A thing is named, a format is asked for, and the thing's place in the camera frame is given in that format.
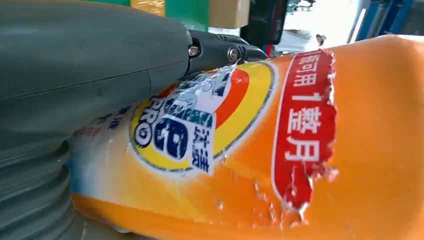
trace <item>yellow circle logo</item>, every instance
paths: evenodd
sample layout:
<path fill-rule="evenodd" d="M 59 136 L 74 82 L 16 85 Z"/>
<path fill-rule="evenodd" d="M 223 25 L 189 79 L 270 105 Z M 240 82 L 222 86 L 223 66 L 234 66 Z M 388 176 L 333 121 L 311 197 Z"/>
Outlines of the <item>yellow circle logo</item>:
<path fill-rule="evenodd" d="M 156 170 L 213 174 L 216 158 L 254 128 L 273 91 L 273 71 L 264 63 L 188 77 L 137 107 L 130 141 Z"/>

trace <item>metal bolt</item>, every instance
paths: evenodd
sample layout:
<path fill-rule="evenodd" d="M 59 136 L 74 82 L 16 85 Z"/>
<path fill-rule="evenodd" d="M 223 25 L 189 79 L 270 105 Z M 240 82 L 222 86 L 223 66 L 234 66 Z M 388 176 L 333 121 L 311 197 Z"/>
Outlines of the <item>metal bolt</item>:
<path fill-rule="evenodd" d="M 196 56 L 197 54 L 199 54 L 199 48 L 198 48 L 197 46 L 190 46 L 190 47 L 188 48 L 188 55 L 189 55 L 190 57 L 194 57 L 194 56 Z"/>
<path fill-rule="evenodd" d="M 227 57 L 228 57 L 228 60 L 230 60 L 231 62 L 236 60 L 239 57 L 239 51 L 237 50 L 237 48 L 233 46 L 230 47 L 227 52 Z"/>

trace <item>red label banner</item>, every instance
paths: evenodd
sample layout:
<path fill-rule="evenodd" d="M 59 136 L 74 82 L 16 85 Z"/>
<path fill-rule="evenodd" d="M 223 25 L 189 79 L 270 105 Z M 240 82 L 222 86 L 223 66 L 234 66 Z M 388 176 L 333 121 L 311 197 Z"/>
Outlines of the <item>red label banner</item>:
<path fill-rule="evenodd" d="M 329 170 L 336 131 L 332 60 L 322 50 L 297 54 L 281 93 L 272 181 L 283 203 L 297 210 L 311 201 L 313 180 Z"/>

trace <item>orange surface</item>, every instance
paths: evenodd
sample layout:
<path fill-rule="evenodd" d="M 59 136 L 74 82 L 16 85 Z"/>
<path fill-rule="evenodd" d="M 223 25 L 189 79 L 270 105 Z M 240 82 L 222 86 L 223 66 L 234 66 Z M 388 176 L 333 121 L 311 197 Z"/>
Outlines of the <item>orange surface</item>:
<path fill-rule="evenodd" d="M 152 188 L 168 189 L 154 196 L 154 203 L 133 204 L 144 208 L 80 195 L 74 195 L 75 206 L 90 217 L 164 240 L 424 239 L 424 43 L 386 36 L 333 51 L 337 117 L 329 162 L 340 175 L 332 183 L 315 182 L 305 215 L 308 225 L 281 230 L 268 211 L 270 203 L 278 202 L 270 183 L 274 140 L 270 136 L 275 132 L 278 97 L 213 177 L 202 175 L 181 188 L 181 183 L 146 173 L 127 179 L 133 185 L 121 190 L 125 195 L 138 187 L 148 195 Z M 272 60 L 279 67 L 276 96 L 291 58 Z M 126 176 L 134 176 L 140 168 L 136 161 L 119 164 L 126 165 Z M 266 200 L 253 197 L 255 183 Z M 181 199 L 169 198 L 176 195 Z M 214 200 L 224 202 L 221 211 Z M 173 203 L 182 207 L 175 209 Z M 275 214 L 278 218 L 281 214 L 277 204 Z"/>

